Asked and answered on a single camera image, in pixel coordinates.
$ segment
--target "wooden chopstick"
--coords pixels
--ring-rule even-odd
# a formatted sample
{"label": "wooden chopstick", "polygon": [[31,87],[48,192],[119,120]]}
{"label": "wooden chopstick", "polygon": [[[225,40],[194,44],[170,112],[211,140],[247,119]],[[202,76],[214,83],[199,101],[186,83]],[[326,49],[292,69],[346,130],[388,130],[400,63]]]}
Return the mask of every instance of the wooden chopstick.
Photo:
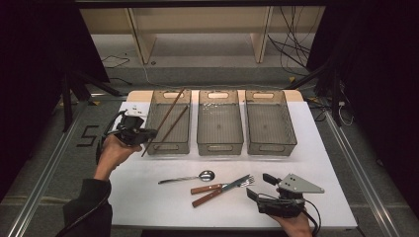
{"label": "wooden chopstick", "polygon": [[[185,88],[182,88],[181,91],[179,92],[178,96],[176,97],[175,101],[172,103],[172,106],[169,108],[169,111],[167,111],[166,115],[164,116],[163,120],[160,122],[160,125],[157,127],[157,132],[160,130],[161,126],[163,125],[164,121],[169,117],[170,112],[172,112],[173,107],[175,107],[176,102],[178,102],[179,98],[181,97],[183,91],[185,90]],[[151,145],[151,142],[154,140],[154,138],[151,138],[150,141],[148,141],[147,146],[144,149],[144,152],[142,152],[141,157],[144,156],[145,152],[148,150],[148,148]]]}
{"label": "wooden chopstick", "polygon": [[178,121],[181,119],[182,115],[185,113],[185,111],[187,109],[188,109],[188,106],[185,106],[185,108],[179,114],[178,118],[176,118],[175,122],[173,122],[173,124],[170,126],[169,130],[167,130],[167,132],[164,135],[163,139],[161,139],[162,142],[167,138],[167,136],[169,135],[169,133],[172,131],[173,127],[175,127],[176,123],[178,123]]}

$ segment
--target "chopsticks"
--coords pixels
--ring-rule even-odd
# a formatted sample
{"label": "chopsticks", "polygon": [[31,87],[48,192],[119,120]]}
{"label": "chopsticks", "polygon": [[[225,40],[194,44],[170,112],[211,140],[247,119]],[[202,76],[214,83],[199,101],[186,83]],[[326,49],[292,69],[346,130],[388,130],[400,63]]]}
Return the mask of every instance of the chopsticks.
{"label": "chopsticks", "polygon": [[[176,97],[175,101],[172,103],[172,106],[170,106],[169,111],[167,111],[166,115],[164,116],[163,120],[160,122],[160,125],[157,127],[157,132],[160,130],[161,126],[163,125],[164,121],[169,117],[170,112],[172,112],[173,107],[175,107],[176,103],[178,102],[179,98],[181,97],[183,91],[185,90],[185,88],[182,88],[181,91],[179,92],[178,96]],[[175,124],[178,122],[178,120],[180,119],[180,117],[182,116],[182,114],[185,112],[185,110],[188,107],[186,106],[184,108],[184,110],[181,112],[181,115],[178,117],[178,119],[176,119],[175,123],[172,125],[172,127],[168,130],[168,132],[166,133],[166,135],[164,136],[163,139],[165,139],[167,137],[167,135],[169,134],[169,132],[173,129],[173,126],[175,126]],[[144,149],[144,152],[142,152],[141,157],[144,156],[145,152],[148,150],[148,148],[151,145],[151,142],[154,140],[154,138],[151,138],[150,141],[148,142],[147,146]]]}

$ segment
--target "wooden handle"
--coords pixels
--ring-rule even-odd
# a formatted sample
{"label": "wooden handle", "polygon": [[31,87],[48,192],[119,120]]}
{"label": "wooden handle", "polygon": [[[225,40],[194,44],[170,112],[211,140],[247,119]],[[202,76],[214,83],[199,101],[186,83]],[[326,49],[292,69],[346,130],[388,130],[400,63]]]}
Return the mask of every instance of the wooden handle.
{"label": "wooden handle", "polygon": [[199,188],[191,189],[191,195],[199,194],[206,191],[221,189],[222,185],[211,185],[211,186],[204,186]]}
{"label": "wooden handle", "polygon": [[192,202],[192,206],[193,206],[193,207],[197,207],[197,206],[199,206],[200,204],[202,204],[202,203],[204,203],[204,202],[206,202],[206,201],[208,201],[208,200],[210,200],[210,199],[213,199],[213,198],[215,198],[215,197],[219,196],[221,193],[222,193],[222,189],[217,189],[217,190],[215,190],[214,192],[210,193],[210,194],[209,194],[209,195],[207,195],[207,196],[203,196],[203,197],[201,197],[201,198],[199,198],[199,199],[194,200],[194,201]]}

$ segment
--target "gray floor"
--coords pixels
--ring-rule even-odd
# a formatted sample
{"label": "gray floor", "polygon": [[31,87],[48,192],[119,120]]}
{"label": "gray floor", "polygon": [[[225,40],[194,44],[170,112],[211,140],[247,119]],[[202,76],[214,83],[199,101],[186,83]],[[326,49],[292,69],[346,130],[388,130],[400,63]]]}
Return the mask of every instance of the gray floor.
{"label": "gray floor", "polygon": [[[139,65],[131,39],[127,36],[94,36],[97,48],[104,58],[109,55],[129,58],[129,62],[116,68],[108,68],[112,79],[110,85],[123,92],[132,90],[153,90],[163,87],[188,86],[191,89],[225,88],[236,89],[265,88],[266,86],[284,88],[290,84],[291,73],[280,68],[290,67],[294,72],[305,73],[281,58],[273,46],[268,43],[264,63],[256,64],[253,57],[250,39],[245,35],[164,35],[159,36],[153,55],[145,68]],[[113,67],[122,59],[105,60],[104,65]],[[120,80],[132,83],[128,85]],[[305,98],[313,97],[312,81],[300,88]],[[80,120],[69,137],[69,143],[62,153],[60,162],[50,182],[47,184],[40,204],[30,218],[24,236],[53,236],[63,227],[61,208],[71,198],[76,198],[83,178],[89,178],[95,168],[95,148],[83,146],[91,142],[82,138],[85,128],[87,134],[100,136],[103,129],[118,111],[125,98],[100,96],[106,94],[95,87],[90,87],[95,95],[85,108],[74,105],[74,111],[80,113]],[[322,110],[312,109],[314,119],[322,119]],[[13,187],[0,204],[0,236],[6,236],[15,218],[20,213],[27,198],[37,187],[42,171],[63,135],[63,107],[57,105],[49,119],[49,126],[44,130],[34,156],[28,160]],[[374,215],[374,209],[363,194],[351,166],[345,159],[335,134],[327,120],[316,123],[323,139],[336,175],[342,186],[348,203],[359,221],[360,229],[366,236],[388,236],[382,231]],[[389,212],[400,236],[419,236],[419,221],[406,204],[402,195],[391,181],[385,169],[377,162],[366,136],[356,121],[352,125],[343,125],[342,130],[348,138],[360,163],[372,182],[379,199]],[[140,229],[113,228],[113,236],[141,236]],[[198,232],[149,232],[143,236],[208,236]],[[217,236],[245,236],[244,233],[216,233]],[[271,236],[270,233],[259,233],[260,236]],[[350,231],[321,230],[319,236],[362,236],[358,229]]]}

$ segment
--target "metal rail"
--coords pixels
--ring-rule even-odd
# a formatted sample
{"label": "metal rail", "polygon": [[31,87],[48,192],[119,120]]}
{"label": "metal rail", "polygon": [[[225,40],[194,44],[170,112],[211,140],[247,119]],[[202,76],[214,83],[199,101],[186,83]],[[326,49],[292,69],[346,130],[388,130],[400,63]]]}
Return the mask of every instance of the metal rail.
{"label": "metal rail", "polygon": [[61,161],[62,155],[65,149],[68,146],[69,140],[74,133],[75,127],[78,125],[80,121],[80,116],[87,108],[88,102],[79,102],[77,105],[76,113],[75,113],[75,120],[74,123],[68,128],[68,130],[62,134],[61,138],[58,141],[52,155],[49,158],[45,168],[42,171],[40,178],[38,179],[37,184],[35,185],[33,191],[31,192],[30,196],[28,197],[26,203],[22,207],[20,213],[16,217],[15,221],[13,222],[12,227],[7,234],[8,237],[17,237],[23,236],[26,229],[28,228],[32,217],[37,210],[38,204],[45,193],[49,182]]}
{"label": "metal rail", "polygon": [[346,161],[354,173],[355,179],[357,180],[364,197],[376,217],[383,235],[387,237],[401,236],[342,128],[336,125],[330,113],[326,112],[325,114],[327,122],[345,155]]}

